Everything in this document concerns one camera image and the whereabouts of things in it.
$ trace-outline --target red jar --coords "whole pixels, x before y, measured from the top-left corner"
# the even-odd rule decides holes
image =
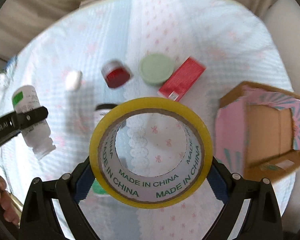
[[[130,72],[118,60],[104,65],[101,74],[109,88],[118,88],[130,79]]]

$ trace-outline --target green label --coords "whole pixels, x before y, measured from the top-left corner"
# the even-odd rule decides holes
[[[13,105],[13,107],[15,107],[16,104],[19,103],[22,99],[23,99],[23,93],[21,91],[20,93],[16,94],[14,96],[14,98],[12,99],[12,105]]]
[[[93,182],[92,190],[96,194],[108,195],[107,192],[103,189],[103,187],[101,187],[101,185],[99,184],[99,182],[97,180],[95,180]]]

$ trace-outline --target open box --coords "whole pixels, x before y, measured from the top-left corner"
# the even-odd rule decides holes
[[[242,82],[220,99],[215,157],[245,179],[275,182],[300,167],[300,96]]]

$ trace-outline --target barcode sticker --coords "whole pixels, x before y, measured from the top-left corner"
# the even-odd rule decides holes
[[[178,98],[178,96],[179,96],[179,95],[178,95],[175,91],[173,91],[173,92],[168,96],[168,98],[171,99],[172,101],[176,101],[177,98]]]
[[[281,169],[284,169],[285,171],[290,168],[292,165],[294,164],[294,162],[290,161],[290,160],[285,160],[283,162],[277,163],[276,166],[280,167]]]

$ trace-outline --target human hand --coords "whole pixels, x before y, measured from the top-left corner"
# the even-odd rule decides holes
[[[12,206],[12,200],[8,192],[5,190],[6,187],[6,182],[0,176],[0,205],[4,209],[3,217],[8,222],[12,222],[13,224],[18,225],[19,217],[16,211],[14,210],[14,207]]]

